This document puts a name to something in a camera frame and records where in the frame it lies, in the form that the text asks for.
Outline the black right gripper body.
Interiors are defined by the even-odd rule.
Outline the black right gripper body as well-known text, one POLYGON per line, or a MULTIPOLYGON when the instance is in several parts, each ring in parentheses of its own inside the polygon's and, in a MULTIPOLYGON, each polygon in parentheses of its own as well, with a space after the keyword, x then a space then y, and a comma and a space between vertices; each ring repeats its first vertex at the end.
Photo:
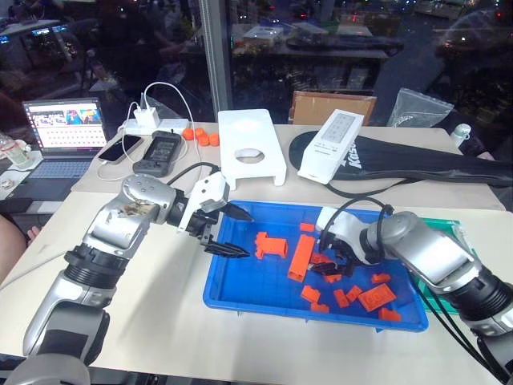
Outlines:
POLYGON ((319 244, 319 251, 324 253, 326 250, 331 249, 334 252, 334 256, 336 258, 337 267, 340 265, 348 265, 353 267, 353 272, 356 267, 356 255, 353 252, 353 249, 349 246, 349 244, 345 241, 334 240, 332 243, 328 245, 319 244))

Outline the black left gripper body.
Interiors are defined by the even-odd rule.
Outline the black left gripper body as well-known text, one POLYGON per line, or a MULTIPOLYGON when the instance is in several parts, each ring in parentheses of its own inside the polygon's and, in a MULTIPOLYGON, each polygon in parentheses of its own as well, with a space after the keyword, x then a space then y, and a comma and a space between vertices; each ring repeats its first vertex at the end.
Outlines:
POLYGON ((219 209, 206 213, 203 209, 196 210, 186 227, 186 232, 197 238, 203 246, 216 245, 217 242, 212 235, 212 227, 218 223, 221 211, 219 209))

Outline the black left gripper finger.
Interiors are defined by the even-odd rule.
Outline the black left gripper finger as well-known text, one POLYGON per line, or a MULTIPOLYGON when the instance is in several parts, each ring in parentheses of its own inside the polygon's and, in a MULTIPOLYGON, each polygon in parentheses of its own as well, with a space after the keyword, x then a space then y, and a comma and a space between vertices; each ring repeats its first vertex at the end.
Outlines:
POLYGON ((230 202, 224 206, 224 214, 238 221, 253 221, 248 211, 230 202))
POLYGON ((206 253, 218 255, 226 258, 243 258, 248 257, 250 253, 238 245, 231 243, 219 243, 217 241, 210 241, 205 247, 206 253))

